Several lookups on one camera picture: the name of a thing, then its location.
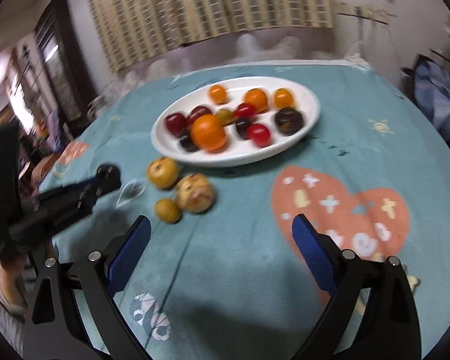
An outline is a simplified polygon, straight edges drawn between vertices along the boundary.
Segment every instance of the checkered curtain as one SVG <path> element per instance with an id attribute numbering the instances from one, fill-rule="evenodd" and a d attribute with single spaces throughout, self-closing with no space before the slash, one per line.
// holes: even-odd
<path id="1" fill-rule="evenodd" d="M 332 27 L 330 0 L 89 0 L 113 71 L 231 32 Z"/>

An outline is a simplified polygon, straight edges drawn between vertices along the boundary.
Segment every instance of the teal tablecloth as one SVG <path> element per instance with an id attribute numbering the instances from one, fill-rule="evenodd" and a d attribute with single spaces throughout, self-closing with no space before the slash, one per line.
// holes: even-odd
<path id="1" fill-rule="evenodd" d="M 350 194 L 389 188 L 406 205 L 408 233 L 398 255 L 407 273 L 420 279 L 415 301 L 427 354 L 450 324 L 450 151 L 419 110 L 371 70 L 235 66 L 148 83 L 96 120 L 79 138 L 90 147 L 62 180 L 49 175 L 42 189 L 90 177 L 105 162 L 118 164 L 123 183 L 146 182 L 145 169 L 159 156 L 150 141 L 159 114 L 200 86 L 243 76 L 283 77 L 315 92 L 322 115 L 309 137 L 247 166 L 185 167 L 184 174 L 207 175 L 218 200 L 207 214 L 185 214 L 176 225 L 154 215 L 155 202 L 170 191 L 149 185 L 119 209 L 118 193 L 109 194 L 92 216 L 55 237 L 60 261 L 102 249 L 137 215 L 146 215 L 151 241 L 115 300 L 153 358 L 286 360 L 322 306 L 311 274 L 274 217 L 270 193 L 281 182 L 277 176 L 298 166 L 312 176 L 329 175 Z M 79 303 L 92 341 L 101 347 L 80 296 Z M 151 331 L 153 323 L 159 327 Z M 358 323 L 354 315 L 350 328 Z M 343 345 L 350 339 L 348 334 Z"/>

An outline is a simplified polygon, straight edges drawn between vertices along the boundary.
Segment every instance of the cartoon print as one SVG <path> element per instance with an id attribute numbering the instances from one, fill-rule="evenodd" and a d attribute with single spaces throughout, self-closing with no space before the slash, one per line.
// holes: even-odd
<path id="1" fill-rule="evenodd" d="M 299 256 L 291 232 L 292 219 L 298 214 L 304 214 L 340 249 L 352 249 L 365 259 L 396 255 L 408 233 L 407 205 L 397 192 L 374 188 L 350 195 L 336 178 L 298 166 L 287 166 L 275 179 L 271 207 Z"/>
<path id="2" fill-rule="evenodd" d="M 387 134 L 387 133 L 395 135 L 395 133 L 390 130 L 390 127 L 388 127 L 387 119 L 383 119 L 380 122 L 376 122 L 375 120 L 368 119 L 368 122 L 373 123 L 373 127 L 371 129 L 375 130 L 376 132 L 379 132 L 382 135 L 382 137 L 384 137 L 385 134 Z"/>
<path id="3" fill-rule="evenodd" d="M 293 70 L 293 67 L 291 67 L 291 66 L 286 66 L 286 67 L 276 67 L 276 68 L 275 68 L 275 71 L 278 72 L 278 73 L 283 73 L 283 72 L 291 71 L 291 70 Z"/>
<path id="4" fill-rule="evenodd" d="M 415 276 L 411 275 L 407 275 L 406 279 L 408 281 L 408 285 L 410 286 L 412 293 L 414 293 L 415 287 L 420 284 L 420 280 L 418 280 Z"/>
<path id="5" fill-rule="evenodd" d="M 158 341 L 170 338 L 170 322 L 164 313 L 160 313 L 160 304 L 150 293 L 137 295 L 129 306 L 130 315 L 147 335 Z"/>
<path id="6" fill-rule="evenodd" d="M 176 76 L 174 76 L 172 82 L 174 83 L 175 81 L 180 80 L 180 79 L 183 78 L 183 77 L 190 76 L 190 75 L 192 75 L 193 73 L 194 73 L 194 72 L 191 71 L 191 72 L 188 72 L 188 73 L 177 74 Z"/>
<path id="7" fill-rule="evenodd" d="M 88 143 L 81 142 L 79 140 L 70 142 L 58 159 L 58 162 L 60 165 L 67 167 L 73 159 L 80 157 L 89 146 L 90 145 Z"/>

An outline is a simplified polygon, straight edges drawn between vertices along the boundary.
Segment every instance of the window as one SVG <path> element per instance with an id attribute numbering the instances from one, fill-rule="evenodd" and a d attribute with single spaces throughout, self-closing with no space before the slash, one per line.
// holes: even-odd
<path id="1" fill-rule="evenodd" d="M 12 83 L 11 94 L 10 94 L 10 104 L 12 105 L 13 112 L 18 117 L 19 121 L 22 123 L 25 131 L 30 133 L 32 127 L 34 126 L 34 116 L 25 106 L 23 100 L 23 90 L 22 85 L 18 85 L 18 74 L 15 75 Z"/>

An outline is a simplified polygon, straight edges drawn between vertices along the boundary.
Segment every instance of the orange cherry tomato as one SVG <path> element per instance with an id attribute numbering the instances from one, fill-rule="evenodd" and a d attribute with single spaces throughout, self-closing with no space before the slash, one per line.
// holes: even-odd
<path id="1" fill-rule="evenodd" d="M 222 150 L 227 144 L 227 135 L 218 117 L 203 115 L 195 120 L 190 129 L 192 142 L 208 152 Z"/>
<path id="2" fill-rule="evenodd" d="M 278 109 L 290 107 L 293 108 L 293 95 L 288 89 L 280 88 L 275 91 L 275 106 Z"/>
<path id="3" fill-rule="evenodd" d="M 225 104 L 227 102 L 227 91 L 222 85 L 210 86 L 208 96 L 215 104 Z"/>
<path id="4" fill-rule="evenodd" d="M 245 93 L 243 101 L 252 104 L 259 114 L 268 111 L 267 94 L 262 89 L 250 89 Z"/>

